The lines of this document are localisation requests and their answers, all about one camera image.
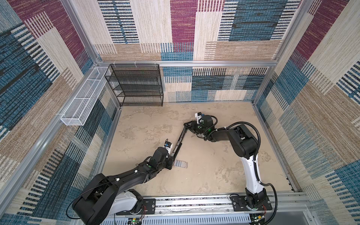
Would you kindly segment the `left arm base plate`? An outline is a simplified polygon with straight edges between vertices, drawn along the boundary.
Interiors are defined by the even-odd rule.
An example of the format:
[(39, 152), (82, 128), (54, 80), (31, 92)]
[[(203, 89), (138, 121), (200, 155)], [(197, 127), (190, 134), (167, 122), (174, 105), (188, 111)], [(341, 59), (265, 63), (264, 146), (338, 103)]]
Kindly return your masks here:
[(155, 214), (156, 207), (156, 199), (155, 198), (145, 198), (142, 200), (141, 207), (135, 207), (135, 210), (131, 211), (121, 211), (116, 213), (117, 216), (140, 216), (145, 212), (145, 215), (153, 215)]

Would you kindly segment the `white staples tray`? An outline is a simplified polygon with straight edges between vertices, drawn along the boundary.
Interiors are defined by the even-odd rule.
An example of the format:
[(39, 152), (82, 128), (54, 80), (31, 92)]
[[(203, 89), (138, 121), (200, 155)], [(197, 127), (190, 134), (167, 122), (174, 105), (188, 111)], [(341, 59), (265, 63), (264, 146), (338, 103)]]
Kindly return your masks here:
[(180, 167), (180, 168), (187, 168), (188, 167), (188, 163), (186, 161), (182, 161), (182, 160), (175, 160), (173, 163), (174, 167)]

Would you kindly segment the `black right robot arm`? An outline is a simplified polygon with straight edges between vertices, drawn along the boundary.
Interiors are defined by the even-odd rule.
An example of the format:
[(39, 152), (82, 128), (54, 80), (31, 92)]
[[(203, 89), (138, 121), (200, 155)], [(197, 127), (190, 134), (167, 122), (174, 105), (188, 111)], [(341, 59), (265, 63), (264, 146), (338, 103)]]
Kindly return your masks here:
[(239, 121), (227, 127), (216, 128), (216, 117), (198, 113), (195, 121), (184, 123), (190, 132), (201, 135), (204, 141), (229, 141), (235, 154), (241, 158), (246, 176), (247, 207), (255, 210), (262, 206), (267, 194), (259, 175), (257, 165), (261, 137), (258, 130), (249, 122)]

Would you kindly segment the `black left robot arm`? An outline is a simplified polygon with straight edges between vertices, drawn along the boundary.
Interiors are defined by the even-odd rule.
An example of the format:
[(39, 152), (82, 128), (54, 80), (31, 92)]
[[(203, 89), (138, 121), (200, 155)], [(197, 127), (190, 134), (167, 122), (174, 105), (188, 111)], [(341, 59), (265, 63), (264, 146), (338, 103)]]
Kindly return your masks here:
[(119, 212), (137, 215), (143, 210), (143, 197), (133, 187), (155, 178), (164, 168), (170, 170), (173, 162), (169, 151), (158, 147), (134, 169), (111, 176), (99, 173), (71, 203), (72, 210), (86, 225), (100, 225)]

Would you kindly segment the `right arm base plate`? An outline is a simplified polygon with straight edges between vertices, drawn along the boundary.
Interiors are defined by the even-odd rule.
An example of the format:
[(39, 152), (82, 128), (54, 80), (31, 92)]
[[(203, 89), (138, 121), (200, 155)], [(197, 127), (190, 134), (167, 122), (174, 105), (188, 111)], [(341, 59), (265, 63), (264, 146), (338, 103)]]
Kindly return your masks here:
[(273, 210), (273, 206), (268, 196), (255, 200), (253, 198), (250, 198), (250, 196), (240, 196), (237, 194), (232, 194), (229, 196), (229, 198), (232, 202), (232, 207), (235, 212)]

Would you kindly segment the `aluminium mounting rail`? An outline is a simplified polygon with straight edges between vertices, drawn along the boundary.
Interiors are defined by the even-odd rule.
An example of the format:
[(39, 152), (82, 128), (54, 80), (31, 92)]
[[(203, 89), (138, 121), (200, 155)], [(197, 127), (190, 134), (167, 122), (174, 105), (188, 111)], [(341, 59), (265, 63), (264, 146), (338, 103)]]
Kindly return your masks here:
[(304, 193), (270, 194), (271, 211), (233, 210), (229, 196), (144, 196), (155, 198), (155, 214), (140, 216), (108, 215), (100, 225), (319, 225)]

